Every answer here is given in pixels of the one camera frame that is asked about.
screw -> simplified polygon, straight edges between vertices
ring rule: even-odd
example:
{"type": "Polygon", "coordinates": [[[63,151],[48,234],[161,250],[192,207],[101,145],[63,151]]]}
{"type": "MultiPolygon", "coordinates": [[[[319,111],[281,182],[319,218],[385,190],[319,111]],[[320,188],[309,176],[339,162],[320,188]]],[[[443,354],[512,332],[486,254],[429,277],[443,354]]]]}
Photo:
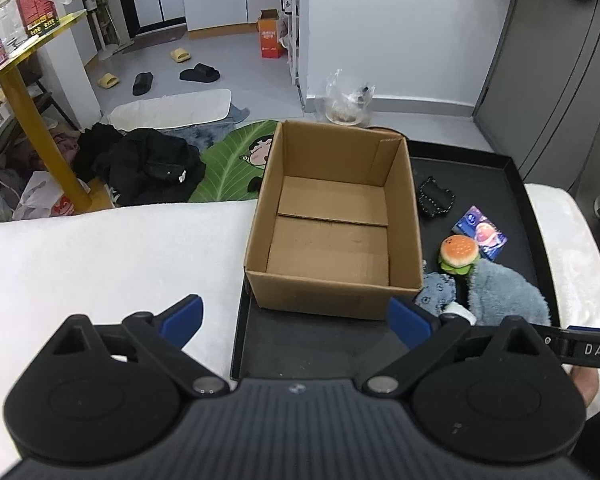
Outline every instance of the screw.
{"type": "Polygon", "coordinates": [[[380,375],[376,377],[371,377],[366,385],[372,392],[376,394],[390,394],[398,387],[398,381],[396,381],[393,377],[388,377],[385,375],[380,375]]]}

squeaky burger toy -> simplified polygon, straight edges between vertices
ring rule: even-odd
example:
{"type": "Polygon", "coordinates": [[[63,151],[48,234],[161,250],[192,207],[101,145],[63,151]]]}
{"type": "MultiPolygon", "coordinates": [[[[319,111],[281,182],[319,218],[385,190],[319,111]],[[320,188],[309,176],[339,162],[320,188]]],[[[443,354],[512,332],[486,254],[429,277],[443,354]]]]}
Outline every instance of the squeaky burger toy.
{"type": "Polygon", "coordinates": [[[438,263],[448,274],[467,274],[472,265],[480,259],[478,244],[464,235],[453,235],[440,245],[438,263]]]}

gray floor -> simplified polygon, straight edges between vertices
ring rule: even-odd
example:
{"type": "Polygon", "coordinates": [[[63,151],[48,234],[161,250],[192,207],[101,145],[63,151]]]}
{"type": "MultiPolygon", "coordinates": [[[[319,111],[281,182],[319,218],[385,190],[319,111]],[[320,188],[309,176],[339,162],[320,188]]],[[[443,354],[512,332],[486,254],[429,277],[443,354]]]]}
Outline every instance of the gray floor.
{"type": "MultiPolygon", "coordinates": [[[[315,121],[314,114],[302,111],[298,89],[291,84],[286,57],[262,59],[256,33],[206,40],[188,40],[185,36],[128,54],[118,53],[91,70],[89,78],[105,115],[116,106],[136,99],[228,88],[234,105],[251,110],[249,122],[263,119],[315,121]],[[169,53],[178,46],[191,54],[191,60],[180,64],[173,62],[169,53]],[[181,70],[193,68],[199,62],[217,68],[220,79],[210,84],[180,81],[181,70]],[[106,72],[120,78],[120,83],[109,90],[96,85],[97,79],[106,72]],[[154,82],[151,90],[138,98],[131,90],[139,72],[152,72],[154,82]]],[[[411,139],[492,151],[468,118],[376,112],[371,124],[394,128],[411,139]]]]}

white rug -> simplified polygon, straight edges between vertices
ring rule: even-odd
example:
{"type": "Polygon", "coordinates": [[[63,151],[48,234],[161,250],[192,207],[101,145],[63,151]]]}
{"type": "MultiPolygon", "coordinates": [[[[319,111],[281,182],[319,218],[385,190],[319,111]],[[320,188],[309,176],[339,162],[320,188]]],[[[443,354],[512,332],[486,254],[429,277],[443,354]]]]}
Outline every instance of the white rug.
{"type": "Polygon", "coordinates": [[[0,224],[0,475],[18,459],[4,399],[70,314],[119,323],[199,294],[202,327],[184,351],[229,377],[254,207],[145,205],[0,224]]]}
{"type": "Polygon", "coordinates": [[[212,123],[224,119],[231,106],[227,88],[140,99],[116,106],[109,114],[115,129],[130,132],[136,128],[168,130],[190,124],[212,123]]]}
{"type": "MultiPolygon", "coordinates": [[[[600,253],[578,206],[564,190],[526,184],[554,278],[562,327],[600,328],[600,253]]],[[[600,389],[587,416],[600,411],[600,389]]]]}

black tray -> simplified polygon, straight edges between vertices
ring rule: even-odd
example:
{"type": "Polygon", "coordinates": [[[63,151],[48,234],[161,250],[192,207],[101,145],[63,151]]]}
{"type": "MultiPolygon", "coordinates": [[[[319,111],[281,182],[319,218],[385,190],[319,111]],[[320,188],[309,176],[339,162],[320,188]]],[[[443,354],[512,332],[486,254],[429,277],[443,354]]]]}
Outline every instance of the black tray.
{"type": "MultiPolygon", "coordinates": [[[[440,243],[451,234],[456,221],[476,205],[509,238],[497,262],[516,270],[538,287],[549,304],[552,324],[559,326],[554,282],[540,229],[511,158],[414,140],[408,141],[408,145],[416,186],[433,175],[440,187],[448,187],[456,194],[456,202],[446,216],[434,219],[420,216],[427,271],[437,270],[440,243]]],[[[354,377],[362,369],[373,370],[378,349],[384,353],[398,351],[387,339],[391,337],[384,321],[260,308],[245,279],[231,377],[234,380],[354,377]]]]}

